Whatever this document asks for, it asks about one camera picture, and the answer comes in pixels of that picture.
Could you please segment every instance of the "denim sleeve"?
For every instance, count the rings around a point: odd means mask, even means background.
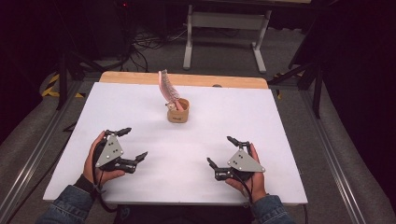
[[[277,195],[267,195],[255,202],[251,210],[260,224],[295,223]]]
[[[36,223],[84,223],[94,199],[75,186],[67,186]]]

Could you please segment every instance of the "white metal leg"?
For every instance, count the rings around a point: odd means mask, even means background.
[[[260,48],[262,46],[262,40],[264,39],[265,31],[267,30],[268,22],[270,21],[271,10],[265,12],[265,17],[262,18],[262,25],[259,31],[259,37],[257,38],[257,42],[251,43],[253,48],[254,57],[256,58],[257,66],[259,67],[260,73],[266,73],[266,68],[264,64],[264,60],[262,59],[262,52]]]
[[[189,6],[189,15],[187,16],[187,44],[186,51],[184,52],[184,63],[183,69],[189,70],[191,67],[191,55],[192,55],[192,6]]]

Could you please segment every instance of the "white table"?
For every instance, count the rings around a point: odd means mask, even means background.
[[[284,204],[307,203],[270,90],[192,86],[177,90],[191,104],[187,123],[166,119],[166,102],[158,85],[95,83],[44,200],[55,200],[76,182],[99,132],[131,127],[130,133],[119,137],[122,157],[134,159],[146,151],[148,155],[134,174],[106,183],[107,203],[246,203],[242,194],[215,179],[206,160],[227,167],[237,150],[227,135],[254,143],[266,168],[267,192],[279,195]]]

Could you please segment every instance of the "wrist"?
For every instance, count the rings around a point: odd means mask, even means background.
[[[267,196],[268,194],[265,191],[260,191],[260,192],[256,192],[254,194],[251,195],[252,197],[252,201],[253,203],[257,202],[258,200],[260,200],[261,198],[264,198],[265,196]]]
[[[91,195],[93,195],[95,192],[95,187],[93,183],[89,179],[87,179],[85,175],[81,175],[76,181],[76,184],[74,184],[74,186],[76,188],[86,191],[87,193],[90,193]]]

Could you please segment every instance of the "hand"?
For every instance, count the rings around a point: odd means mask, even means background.
[[[258,163],[260,163],[259,156],[257,155],[256,148],[253,146],[253,144],[250,144],[250,149],[251,149],[251,155],[252,155],[253,159],[255,161],[257,161]],[[265,197],[265,195],[267,194],[265,192],[265,186],[264,186],[264,174],[261,172],[256,172],[256,173],[254,173],[253,177],[251,177],[248,181],[245,182],[247,184],[249,191],[251,191],[251,188],[252,188],[252,186],[251,186],[252,180],[253,180],[253,192],[251,192],[251,196],[252,196],[253,203],[255,203],[260,198]],[[244,186],[239,181],[228,178],[225,180],[225,182],[227,184],[229,184],[230,186],[232,186],[233,188],[241,191],[242,194],[244,194],[243,193]]]
[[[104,137],[105,137],[105,132],[101,132],[99,134],[99,136],[95,139],[95,141],[92,143],[91,149],[90,149],[90,153],[88,154],[87,160],[85,160],[83,175],[91,183],[93,183],[93,177],[92,177],[92,155],[93,155],[93,151],[95,150],[96,145]],[[97,180],[99,180],[101,178],[101,175],[103,173],[102,180],[101,180],[101,186],[103,186],[108,180],[111,180],[111,179],[114,179],[114,178],[117,178],[117,177],[125,175],[125,172],[122,171],[122,170],[115,170],[115,171],[112,171],[112,172],[107,172],[107,171],[102,171],[99,168],[96,168],[95,172],[96,172],[96,179]]]

